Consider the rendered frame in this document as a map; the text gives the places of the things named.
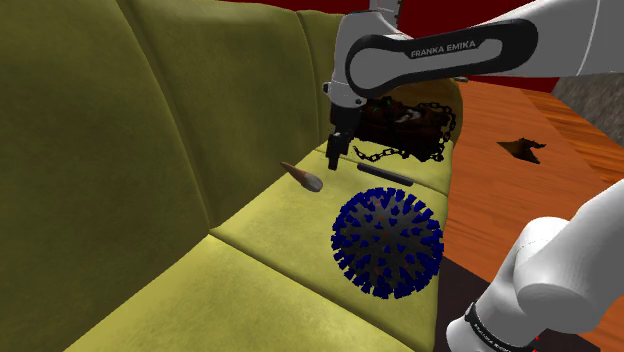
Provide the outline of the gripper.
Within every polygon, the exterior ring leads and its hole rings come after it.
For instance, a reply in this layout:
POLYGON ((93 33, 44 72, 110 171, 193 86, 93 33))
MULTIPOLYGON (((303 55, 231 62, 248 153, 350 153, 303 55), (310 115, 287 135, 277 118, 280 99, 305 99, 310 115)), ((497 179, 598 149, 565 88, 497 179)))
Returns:
POLYGON ((334 125, 334 132, 327 141, 326 158, 328 168, 336 170, 341 154, 347 154, 349 144, 353 139, 361 119, 361 108, 347 108, 332 103, 330 108, 330 122, 334 125))

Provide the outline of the black pen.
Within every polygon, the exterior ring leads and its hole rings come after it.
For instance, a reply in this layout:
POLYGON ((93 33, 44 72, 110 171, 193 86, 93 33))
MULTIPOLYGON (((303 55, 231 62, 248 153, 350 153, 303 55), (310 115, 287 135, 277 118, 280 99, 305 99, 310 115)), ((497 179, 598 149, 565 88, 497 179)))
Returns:
POLYGON ((390 182, 393 182, 402 186, 410 187, 415 183, 415 181, 409 177, 397 174, 392 171, 381 169, 381 168, 378 168, 369 164, 365 164, 365 163, 358 163, 357 169, 359 171, 365 172, 367 174, 382 178, 384 180, 387 180, 387 181, 390 181, 390 182))

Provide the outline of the grey ball with blue spikes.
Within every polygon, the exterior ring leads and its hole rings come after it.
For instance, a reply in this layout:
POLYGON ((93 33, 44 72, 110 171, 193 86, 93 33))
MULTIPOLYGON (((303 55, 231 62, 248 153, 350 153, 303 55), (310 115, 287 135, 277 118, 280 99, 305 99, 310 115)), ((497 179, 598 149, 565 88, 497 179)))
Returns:
POLYGON ((402 189, 359 192, 332 225, 333 258, 365 294, 400 299, 419 292, 439 274, 443 258, 443 231, 433 215, 402 189))

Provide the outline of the dark brown jagged flat shape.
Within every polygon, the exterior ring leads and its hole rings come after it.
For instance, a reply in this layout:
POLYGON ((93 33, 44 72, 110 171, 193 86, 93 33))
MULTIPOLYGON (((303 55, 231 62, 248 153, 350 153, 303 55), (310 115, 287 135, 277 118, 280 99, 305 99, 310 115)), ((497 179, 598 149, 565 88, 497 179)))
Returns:
POLYGON ((534 155, 533 149, 541 149, 545 147, 545 144, 526 138, 519 138, 511 142, 498 142, 498 145, 504 148, 514 158, 534 164, 540 164, 540 161, 534 155))

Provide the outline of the olive green sofa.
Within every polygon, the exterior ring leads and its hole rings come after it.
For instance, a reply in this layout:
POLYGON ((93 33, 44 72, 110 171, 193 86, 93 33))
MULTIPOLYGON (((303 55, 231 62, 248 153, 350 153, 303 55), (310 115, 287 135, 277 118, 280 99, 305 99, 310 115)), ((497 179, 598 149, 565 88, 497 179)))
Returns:
POLYGON ((0 352, 433 352, 436 284, 383 301, 332 258, 378 185, 323 153, 340 20, 0 0, 0 352))

